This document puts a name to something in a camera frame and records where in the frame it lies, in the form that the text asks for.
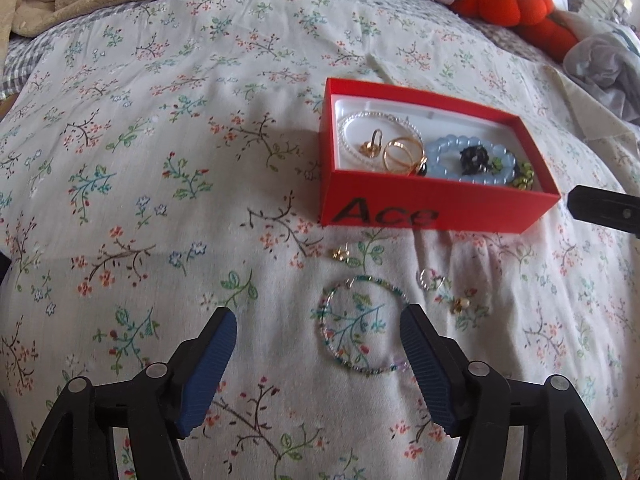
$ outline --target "gold ring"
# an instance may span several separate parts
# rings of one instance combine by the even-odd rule
[[[376,137],[380,134],[380,138],[378,139],[378,143],[376,144]],[[371,140],[369,142],[363,142],[360,145],[359,152],[364,156],[369,158],[375,158],[380,154],[380,150],[382,150],[382,130],[375,129],[373,130],[373,135],[371,136]]]
[[[420,158],[418,162],[415,161],[414,155],[412,154],[411,150],[409,150],[409,148],[405,145],[405,142],[408,142],[420,149]],[[406,162],[403,162],[402,160],[399,160],[398,158],[391,155],[389,153],[389,148],[400,148],[409,156],[410,163],[407,164]],[[389,168],[387,159],[391,160],[397,166],[400,166],[402,168],[401,171],[392,170],[391,168]],[[389,173],[407,175],[424,174],[424,171],[426,170],[427,156],[424,152],[424,146],[418,139],[414,139],[413,137],[398,137],[397,139],[390,140],[386,144],[385,149],[382,153],[382,162],[385,170]]]

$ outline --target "light blue bracelet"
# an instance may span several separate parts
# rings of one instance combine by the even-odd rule
[[[497,174],[480,173],[475,175],[458,175],[449,171],[440,164],[440,155],[451,150],[461,151],[471,146],[484,146],[489,158],[498,158],[502,169]],[[487,186],[506,186],[515,178],[516,158],[501,144],[493,144],[478,137],[448,135],[434,140],[425,146],[427,156],[427,176],[432,178],[445,178],[458,182],[471,182],[473,184],[485,184]]]

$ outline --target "blue gripper pad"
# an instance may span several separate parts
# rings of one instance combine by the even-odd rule
[[[185,384],[182,410],[175,424],[181,438],[187,438],[193,428],[203,423],[236,346],[236,330],[236,316],[229,311]]]
[[[459,421],[452,404],[449,378],[409,308],[400,315],[400,339],[431,418],[448,435],[456,434]]]

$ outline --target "pearl bracelet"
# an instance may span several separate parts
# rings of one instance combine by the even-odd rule
[[[449,171],[440,164],[440,155],[450,150],[461,151],[473,146],[483,146],[491,158],[500,160],[501,169],[497,174],[479,173],[475,175],[458,175]],[[430,142],[425,147],[427,155],[427,176],[457,180],[459,182],[471,182],[473,184],[485,184],[486,186],[506,186],[515,178],[516,158],[501,144],[493,144],[478,137],[448,135]]]
[[[338,121],[338,142],[340,143],[340,147],[346,153],[348,153],[351,156],[351,158],[353,158],[354,160],[357,160],[360,164],[363,164],[364,166],[367,166],[368,168],[371,168],[374,171],[381,171],[383,168],[378,164],[374,164],[371,158],[368,158],[362,155],[361,153],[357,152],[349,144],[346,136],[346,129],[347,129],[347,126],[349,126],[349,124],[351,124],[356,119],[361,119],[366,117],[382,119],[385,121],[389,121],[390,123],[397,124],[401,128],[404,128],[405,130],[407,130],[407,132],[412,137],[415,137],[415,139],[419,140],[420,144],[422,144],[422,136],[420,135],[420,132],[416,129],[415,126],[413,126],[408,121],[408,119],[402,120],[396,117],[395,115],[385,114],[383,112],[377,112],[374,110],[365,110],[363,112],[357,112],[341,118],[340,121]]]

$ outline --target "bedspread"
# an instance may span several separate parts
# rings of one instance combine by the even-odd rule
[[[89,23],[52,44],[0,124],[13,261],[0,387],[23,453],[68,378],[131,378],[222,304],[238,344],[182,444],[192,478],[445,478],[457,443],[410,370],[366,378],[321,343],[323,289],[373,274],[425,305],[469,358],[526,381],[569,377],[635,479],[636,240],[572,221],[563,203],[521,236],[322,228],[328,76],[503,108],[526,122],[563,195],[577,184],[640,193],[628,130],[604,117],[617,137],[588,131],[594,102],[575,123],[561,76],[455,18],[356,0],[163,0]],[[347,242],[352,258],[328,256]],[[436,293],[418,286],[419,269],[442,281]],[[456,316],[460,297],[470,308]],[[399,306],[383,290],[335,301],[341,351],[371,366],[402,359]],[[121,478],[135,478],[126,435],[116,444]],[[504,478],[518,460],[508,454]]]

